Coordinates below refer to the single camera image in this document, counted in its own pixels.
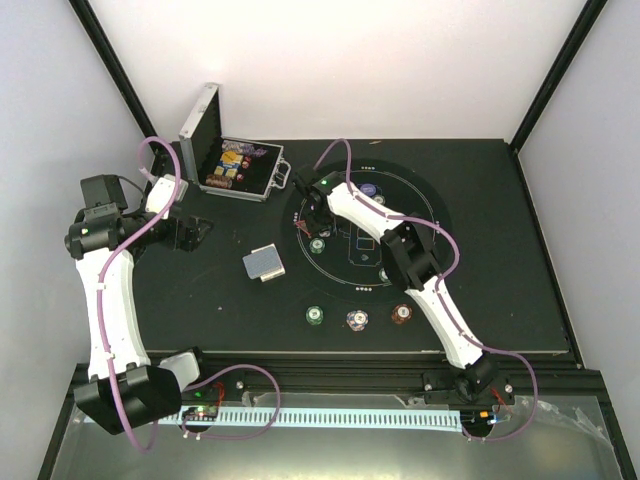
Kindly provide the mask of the red triangular all-in marker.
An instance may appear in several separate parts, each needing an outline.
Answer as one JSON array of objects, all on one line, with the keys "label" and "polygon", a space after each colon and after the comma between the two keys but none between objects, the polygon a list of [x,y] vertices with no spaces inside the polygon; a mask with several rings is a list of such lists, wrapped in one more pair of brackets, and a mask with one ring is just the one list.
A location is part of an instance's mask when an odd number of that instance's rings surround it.
[{"label": "red triangular all-in marker", "polygon": [[300,230],[301,232],[303,232],[308,238],[312,237],[312,234],[309,232],[309,230],[307,229],[307,225],[306,222],[304,220],[301,221],[297,221],[295,223],[295,226],[298,230]]}]

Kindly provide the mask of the purple small blind button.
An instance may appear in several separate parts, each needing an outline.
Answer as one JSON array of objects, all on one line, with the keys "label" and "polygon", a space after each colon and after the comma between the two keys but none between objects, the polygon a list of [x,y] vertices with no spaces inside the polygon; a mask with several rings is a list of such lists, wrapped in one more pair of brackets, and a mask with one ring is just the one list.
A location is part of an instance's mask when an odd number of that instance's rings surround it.
[{"label": "purple small blind button", "polygon": [[359,186],[359,190],[369,196],[369,197],[373,197],[376,193],[377,193],[377,187],[374,184],[370,184],[370,183],[363,183]]}]

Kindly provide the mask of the green poker chip stack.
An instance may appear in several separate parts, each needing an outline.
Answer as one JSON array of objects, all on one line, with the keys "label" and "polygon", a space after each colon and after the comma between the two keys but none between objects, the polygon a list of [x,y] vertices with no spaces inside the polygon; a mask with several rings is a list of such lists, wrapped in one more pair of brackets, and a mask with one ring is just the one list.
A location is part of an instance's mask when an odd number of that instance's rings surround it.
[{"label": "green poker chip stack", "polygon": [[305,318],[310,325],[318,326],[324,320],[324,312],[321,307],[313,305],[307,308]]}]

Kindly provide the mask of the blue white chip stack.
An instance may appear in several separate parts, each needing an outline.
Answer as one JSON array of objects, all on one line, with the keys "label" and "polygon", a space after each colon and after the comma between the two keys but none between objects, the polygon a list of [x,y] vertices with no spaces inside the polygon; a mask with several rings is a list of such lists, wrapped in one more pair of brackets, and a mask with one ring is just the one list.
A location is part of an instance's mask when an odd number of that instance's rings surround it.
[{"label": "blue white chip stack", "polygon": [[353,310],[347,313],[346,323],[355,332],[362,331],[368,324],[368,314],[363,310]]}]

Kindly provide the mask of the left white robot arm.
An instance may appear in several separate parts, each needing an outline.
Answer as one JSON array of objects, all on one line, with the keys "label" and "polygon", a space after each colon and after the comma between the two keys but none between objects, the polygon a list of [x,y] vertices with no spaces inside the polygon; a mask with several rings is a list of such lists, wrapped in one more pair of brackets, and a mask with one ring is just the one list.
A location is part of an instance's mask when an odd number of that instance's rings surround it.
[{"label": "left white robot arm", "polygon": [[189,184],[166,174],[143,205],[129,211],[117,175],[81,182],[85,206],[64,238],[81,277],[90,329],[88,382],[75,389],[77,407],[112,435],[177,413],[182,394],[207,397],[213,372],[199,365],[192,347],[153,364],[143,345],[134,302],[136,260],[152,244],[190,252],[212,225],[184,217],[168,206],[180,202]]}]

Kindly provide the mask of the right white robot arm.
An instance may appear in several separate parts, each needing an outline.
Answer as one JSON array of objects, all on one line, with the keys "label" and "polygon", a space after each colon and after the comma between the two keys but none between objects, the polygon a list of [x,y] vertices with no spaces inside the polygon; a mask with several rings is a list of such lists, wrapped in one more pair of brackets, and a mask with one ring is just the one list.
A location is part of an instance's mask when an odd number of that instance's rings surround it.
[{"label": "right white robot arm", "polygon": [[339,172],[322,177],[305,167],[295,174],[293,184],[309,206],[305,219],[308,231],[317,233],[344,219],[381,247],[388,280],[420,308],[444,347],[454,370],[452,383],[457,396],[467,404],[485,397],[497,367],[448,292],[435,244],[436,236],[445,238],[458,261],[458,247],[448,232],[375,201]]}]

